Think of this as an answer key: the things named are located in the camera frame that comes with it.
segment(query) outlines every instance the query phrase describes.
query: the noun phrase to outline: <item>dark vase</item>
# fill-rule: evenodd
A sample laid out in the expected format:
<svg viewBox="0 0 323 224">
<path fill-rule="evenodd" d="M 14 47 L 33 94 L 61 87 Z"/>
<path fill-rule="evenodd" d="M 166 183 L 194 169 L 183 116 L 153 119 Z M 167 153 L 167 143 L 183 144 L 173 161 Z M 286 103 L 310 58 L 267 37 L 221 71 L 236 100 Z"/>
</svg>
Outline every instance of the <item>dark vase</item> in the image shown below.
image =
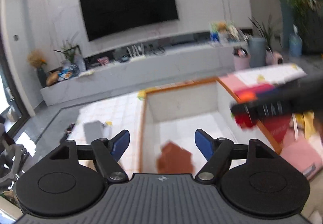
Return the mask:
<svg viewBox="0 0 323 224">
<path fill-rule="evenodd" d="M 37 68 L 37 76 L 38 76 L 38 79 L 40 81 L 40 84 L 43 88 L 46 87 L 46 80 L 47 80 L 47 75 L 44 71 L 43 68 Z"/>
</svg>

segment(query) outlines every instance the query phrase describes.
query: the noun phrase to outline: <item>blue bottle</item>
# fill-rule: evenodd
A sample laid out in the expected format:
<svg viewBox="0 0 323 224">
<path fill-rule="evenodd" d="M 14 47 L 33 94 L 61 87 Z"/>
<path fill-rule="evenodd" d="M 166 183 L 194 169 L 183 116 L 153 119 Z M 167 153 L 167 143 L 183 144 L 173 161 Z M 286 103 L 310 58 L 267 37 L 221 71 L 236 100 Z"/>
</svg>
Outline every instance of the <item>blue bottle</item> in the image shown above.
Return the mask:
<svg viewBox="0 0 323 224">
<path fill-rule="evenodd" d="M 294 33 L 289 38 L 289 54 L 293 57 L 300 57 L 302 55 L 303 41 L 298 35 L 297 27 L 294 25 Z"/>
</svg>

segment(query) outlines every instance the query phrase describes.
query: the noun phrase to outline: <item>pink bucket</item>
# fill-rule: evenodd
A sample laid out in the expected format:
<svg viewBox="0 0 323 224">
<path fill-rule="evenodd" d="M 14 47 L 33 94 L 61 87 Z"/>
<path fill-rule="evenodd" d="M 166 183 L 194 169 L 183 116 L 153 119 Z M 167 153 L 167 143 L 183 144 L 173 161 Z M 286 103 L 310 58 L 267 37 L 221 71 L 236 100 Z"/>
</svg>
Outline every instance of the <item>pink bucket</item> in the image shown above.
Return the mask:
<svg viewBox="0 0 323 224">
<path fill-rule="evenodd" d="M 235 65 L 236 71 L 249 69 L 250 55 L 248 55 L 248 57 L 239 57 L 239 56 L 233 55 L 233 63 Z"/>
</svg>

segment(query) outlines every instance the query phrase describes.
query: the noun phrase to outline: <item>black tv screen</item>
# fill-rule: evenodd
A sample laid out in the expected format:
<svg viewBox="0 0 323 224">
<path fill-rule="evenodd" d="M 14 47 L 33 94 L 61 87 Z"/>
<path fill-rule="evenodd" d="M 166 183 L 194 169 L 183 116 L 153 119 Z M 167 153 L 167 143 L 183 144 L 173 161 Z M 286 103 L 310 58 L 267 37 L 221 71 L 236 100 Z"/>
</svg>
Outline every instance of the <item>black tv screen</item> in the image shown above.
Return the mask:
<svg viewBox="0 0 323 224">
<path fill-rule="evenodd" d="M 175 0 L 80 0 L 88 40 L 178 19 Z"/>
</svg>

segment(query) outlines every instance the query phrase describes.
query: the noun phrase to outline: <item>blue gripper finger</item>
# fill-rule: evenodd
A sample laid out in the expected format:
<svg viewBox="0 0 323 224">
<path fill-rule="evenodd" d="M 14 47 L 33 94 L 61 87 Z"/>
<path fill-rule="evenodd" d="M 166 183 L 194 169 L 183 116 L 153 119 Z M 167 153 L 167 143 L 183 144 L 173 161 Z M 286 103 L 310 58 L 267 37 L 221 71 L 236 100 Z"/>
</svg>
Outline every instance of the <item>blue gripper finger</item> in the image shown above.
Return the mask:
<svg viewBox="0 0 323 224">
<path fill-rule="evenodd" d="M 110 154 L 114 160 L 118 162 L 126 151 L 130 143 L 130 133 L 128 130 L 122 130 L 114 138 L 109 140 L 109 146 L 111 147 Z"/>
<path fill-rule="evenodd" d="M 207 161 L 209 161 L 211 156 L 214 154 L 213 141 L 215 140 L 202 129 L 195 131 L 195 145 Z"/>
</svg>

